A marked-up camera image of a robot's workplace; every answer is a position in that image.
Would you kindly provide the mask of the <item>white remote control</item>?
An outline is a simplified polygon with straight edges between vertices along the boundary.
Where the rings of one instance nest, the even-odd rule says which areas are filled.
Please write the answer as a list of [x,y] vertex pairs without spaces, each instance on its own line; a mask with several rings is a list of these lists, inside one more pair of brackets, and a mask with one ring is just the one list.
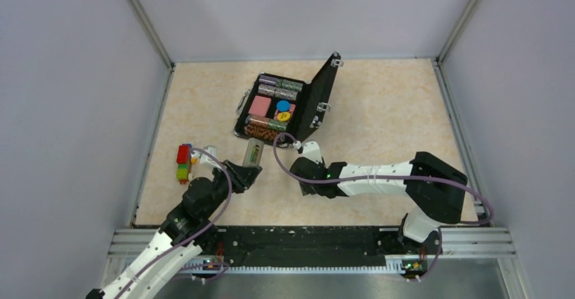
[[243,158],[243,167],[257,167],[260,165],[264,142],[257,138],[248,140],[247,148]]

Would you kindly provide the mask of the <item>green battery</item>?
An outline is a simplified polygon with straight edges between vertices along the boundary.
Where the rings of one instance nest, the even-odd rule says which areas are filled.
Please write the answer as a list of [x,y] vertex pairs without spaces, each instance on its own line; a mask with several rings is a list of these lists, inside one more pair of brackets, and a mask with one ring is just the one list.
[[250,160],[249,160],[249,162],[252,165],[258,165],[258,163],[259,163],[259,152],[260,152],[260,149],[258,146],[254,146],[252,148],[252,151],[250,153]]

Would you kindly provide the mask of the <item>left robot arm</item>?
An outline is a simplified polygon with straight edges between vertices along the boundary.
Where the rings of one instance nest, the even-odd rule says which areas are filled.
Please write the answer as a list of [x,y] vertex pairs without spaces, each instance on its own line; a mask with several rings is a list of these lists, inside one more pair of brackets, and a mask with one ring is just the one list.
[[194,178],[137,258],[111,283],[92,289],[87,298],[154,298],[192,258],[215,250],[218,228],[213,213],[233,193],[249,189],[261,172],[260,166],[226,160],[212,170],[212,178]]

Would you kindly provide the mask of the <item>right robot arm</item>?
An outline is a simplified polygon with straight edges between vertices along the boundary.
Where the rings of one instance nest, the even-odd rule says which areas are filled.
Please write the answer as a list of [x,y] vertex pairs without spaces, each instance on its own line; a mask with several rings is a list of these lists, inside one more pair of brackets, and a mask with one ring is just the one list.
[[429,251],[438,239],[437,228],[462,221],[467,176],[440,158],[417,152],[410,161],[390,165],[354,165],[299,156],[290,173],[300,183],[303,195],[353,197],[357,195],[401,195],[415,207],[401,220],[394,242],[405,253]]

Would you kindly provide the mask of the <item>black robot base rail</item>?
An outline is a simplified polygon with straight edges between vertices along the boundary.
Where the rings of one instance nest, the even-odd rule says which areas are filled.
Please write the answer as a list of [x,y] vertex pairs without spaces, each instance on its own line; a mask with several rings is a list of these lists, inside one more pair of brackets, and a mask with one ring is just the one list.
[[517,251],[506,228],[445,226],[421,244],[400,241],[390,226],[221,226],[173,248],[151,228],[115,232],[108,256],[135,283],[168,267],[170,274],[373,274],[418,282],[440,260],[493,260],[505,281],[517,280]]

